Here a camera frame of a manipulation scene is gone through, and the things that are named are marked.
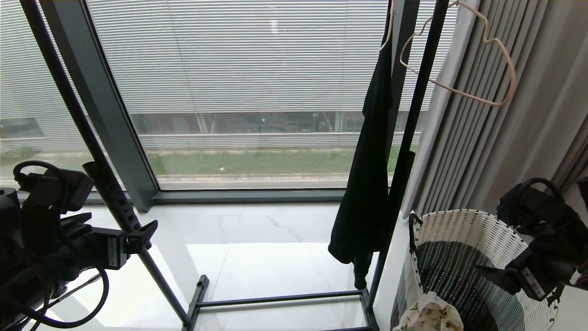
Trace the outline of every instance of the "white corrugated siding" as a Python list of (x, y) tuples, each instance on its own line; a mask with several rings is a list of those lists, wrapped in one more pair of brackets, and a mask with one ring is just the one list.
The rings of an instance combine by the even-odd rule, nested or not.
[[(88, 3), (130, 113), (360, 111), (377, 60), (387, 0)], [(434, 3), (421, 1), (418, 26), (432, 14)], [(22, 143), (43, 150), (83, 148), (20, 4), (2, 0), (1, 8), (0, 116), (35, 117), (45, 134), (39, 139), (4, 139), (2, 149)], [(455, 10), (447, 13), (433, 77), (451, 42), (455, 18)], [(416, 67), (425, 40), (413, 43), (410, 63)], [(416, 75), (408, 73), (401, 110), (408, 110), (415, 82)], [(164, 149), (353, 146), (357, 137), (332, 133), (141, 139), (145, 148)]]

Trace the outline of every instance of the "green lawn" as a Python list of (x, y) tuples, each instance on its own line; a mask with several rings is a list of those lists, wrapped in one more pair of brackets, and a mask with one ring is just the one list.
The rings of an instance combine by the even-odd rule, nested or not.
[[(400, 147), (393, 146), (388, 171), (396, 165)], [(329, 174), (348, 173), (353, 149), (343, 150), (258, 150), (246, 152), (148, 153), (157, 175), (222, 175), (222, 174)], [(89, 155), (57, 156), (53, 162), (60, 168), (81, 170)]]

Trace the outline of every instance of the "laundry basket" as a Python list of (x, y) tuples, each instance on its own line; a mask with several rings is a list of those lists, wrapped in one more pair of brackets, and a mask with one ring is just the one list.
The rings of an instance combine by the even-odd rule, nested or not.
[(557, 302), (537, 302), (523, 291), (510, 295), (479, 275), (476, 266), (504, 268), (527, 244), (495, 216), (478, 210), (412, 214), (406, 256), (391, 327), (409, 304), (429, 291), (457, 308), (466, 330), (551, 329)]

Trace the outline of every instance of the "white label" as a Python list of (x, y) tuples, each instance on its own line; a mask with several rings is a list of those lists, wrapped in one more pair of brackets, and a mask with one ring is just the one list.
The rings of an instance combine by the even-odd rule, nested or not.
[(523, 269), (523, 276), (527, 280), (527, 282), (529, 282), (529, 285), (531, 285), (531, 288), (533, 289), (533, 291), (535, 291), (535, 294), (539, 298), (543, 298), (545, 296), (545, 291), (541, 288), (541, 285), (539, 285), (539, 282), (537, 281), (535, 276), (533, 276), (529, 268)]
[(116, 251), (116, 239), (109, 238), (108, 239), (108, 266), (116, 267), (116, 258), (117, 251)]

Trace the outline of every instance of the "clothes rack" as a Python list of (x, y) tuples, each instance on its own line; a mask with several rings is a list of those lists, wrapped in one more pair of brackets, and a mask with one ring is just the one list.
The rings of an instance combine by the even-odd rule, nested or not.
[[(418, 12), (420, 1), (409, 1), (406, 0), (404, 3), (402, 17), (400, 18), (400, 30), (398, 33), (397, 38), (397, 47), (396, 47), (396, 58), (393, 64), (392, 69), (392, 84), (393, 84), (393, 91), (391, 91), (393, 98), (394, 98), (394, 107), (396, 109), (392, 109), (392, 111), (397, 111), (400, 101), (400, 95), (402, 93), (402, 87), (404, 82), (404, 77), (406, 74), (406, 68), (402, 66), (398, 59), (402, 47), (398, 47), (398, 45), (403, 45), (408, 38), (412, 35), (415, 29), (416, 17)], [(66, 72), (61, 65), (59, 60), (57, 51), (53, 46), (53, 42), (49, 36), (47, 28), (45, 27), (45, 23), (42, 19), (41, 13), (39, 8), (37, 7), (36, 1), (31, 0), (24, 0), (21, 1), (23, 10), (25, 11), (25, 15), (31, 26), (31, 30), (34, 33), (35, 39), (43, 57), (45, 58), (45, 62), (49, 67), (49, 70), (55, 80), (55, 83), (61, 93), (62, 98), (69, 110), (70, 115), (72, 116), (76, 127), (78, 128), (86, 146), (90, 150), (96, 165), (100, 168), (104, 168), (107, 172), (110, 173), (111, 178), (114, 178), (114, 174), (112, 168), (106, 161), (106, 157), (102, 152), (98, 140), (94, 136), (92, 129), (86, 119), (83, 110), (76, 99), (74, 90), (70, 85)], [(365, 316), (366, 326), (362, 327), (354, 327), (354, 328), (347, 328), (347, 329), (332, 329), (331, 331), (378, 331), (379, 327), (377, 325), (376, 317), (373, 311), (373, 304), (376, 299), (377, 290), (382, 278), (383, 268), (386, 262), (388, 249), (390, 246), (390, 242), (392, 240), (392, 235), (394, 231), (394, 227), (396, 225), (397, 216), (400, 213), (400, 205), (402, 203), (402, 199), (404, 197), (404, 193), (406, 190), (406, 185), (408, 183), (410, 171), (412, 169), (412, 164), (414, 161), (415, 154), (410, 151), (410, 147), (412, 145), (413, 136), (416, 129), (416, 124), (419, 118), (420, 108), (423, 103), (423, 99), (425, 96), (425, 91), (427, 88), (428, 78), (431, 73), (431, 69), (433, 66), (433, 60), (435, 59), (435, 53), (437, 51), (437, 45), (439, 43), (439, 39), (441, 36), (441, 31), (443, 28), (443, 23), (445, 21), (445, 14), (447, 11), (447, 7), (449, 5), (449, 0), (436, 0), (435, 9), (433, 12), (433, 19), (430, 25), (429, 35), (425, 45), (425, 52), (423, 54), (423, 58), (420, 64), (420, 71), (416, 81), (416, 87), (413, 94), (412, 102), (410, 104), (410, 110), (408, 113), (406, 129), (404, 132), (404, 136), (402, 138), (402, 144), (400, 146), (399, 156), (396, 162), (396, 170), (394, 178), (392, 179), (392, 185), (390, 186), (389, 195), (388, 195), (388, 216), (391, 218), (390, 226), (389, 226), (389, 235), (387, 238), (386, 245), (384, 249), (380, 252), (379, 257), (376, 263), (375, 275), (372, 280), (372, 285), (370, 290), (368, 291), (367, 288), (363, 290), (350, 290), (350, 291), (342, 291), (342, 292), (326, 292), (326, 293), (311, 293), (311, 294), (300, 294), (300, 295), (290, 295), (290, 296), (276, 296), (276, 297), (259, 297), (259, 298), (252, 298), (252, 299), (238, 299), (238, 300), (224, 300), (224, 301), (212, 301), (206, 302), (204, 301), (206, 290), (210, 284), (210, 281), (206, 275), (202, 275), (199, 281), (196, 284), (196, 290), (194, 292), (193, 298), (189, 304), (188, 311), (184, 311), (181, 307), (178, 299), (171, 291), (171, 288), (167, 284), (166, 280), (163, 278), (161, 272), (159, 271), (157, 265), (153, 262), (151, 256), (149, 255), (148, 251), (144, 251), (140, 254), (140, 258), (144, 263), (145, 267), (147, 268), (149, 274), (153, 277), (154, 281), (161, 289), (162, 293), (164, 294), (165, 298), (172, 306), (175, 313), (178, 315), (180, 320), (182, 321), (183, 328), (182, 331), (191, 331), (194, 329), (196, 325), (196, 320), (198, 315), (202, 311), (203, 308), (206, 307), (225, 307), (225, 306), (235, 306), (235, 305), (243, 305), (243, 304), (259, 304), (259, 303), (276, 303), (276, 302), (291, 302), (297, 300), (313, 300), (313, 299), (326, 299), (326, 298), (343, 298), (343, 297), (352, 297), (357, 296), (361, 302), (362, 309)], [(110, 183), (109, 187), (97, 187), (99, 193), (101, 190), (114, 190), (115, 193), (118, 195), (119, 200), (117, 201), (105, 201), (105, 204), (110, 209), (111, 213), (113, 214), (115, 220), (119, 224), (122, 230), (125, 231), (132, 231), (135, 227), (139, 226), (139, 221), (135, 216), (132, 208), (130, 207), (130, 203), (126, 199), (121, 189), (120, 184), (114, 179), (114, 183)], [(125, 200), (124, 203), (125, 209), (121, 209), (121, 200)]]

